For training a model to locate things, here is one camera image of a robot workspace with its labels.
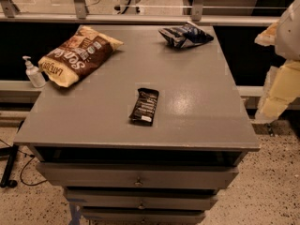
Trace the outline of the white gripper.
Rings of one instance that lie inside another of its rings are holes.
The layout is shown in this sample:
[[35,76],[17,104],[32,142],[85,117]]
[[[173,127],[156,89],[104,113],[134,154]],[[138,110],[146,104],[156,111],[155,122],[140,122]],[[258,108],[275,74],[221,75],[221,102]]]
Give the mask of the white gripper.
[[277,55],[287,59],[281,67],[270,67],[255,121],[269,124],[277,120],[288,106],[300,97],[300,0],[294,0],[278,22],[255,37],[261,46],[274,46]]

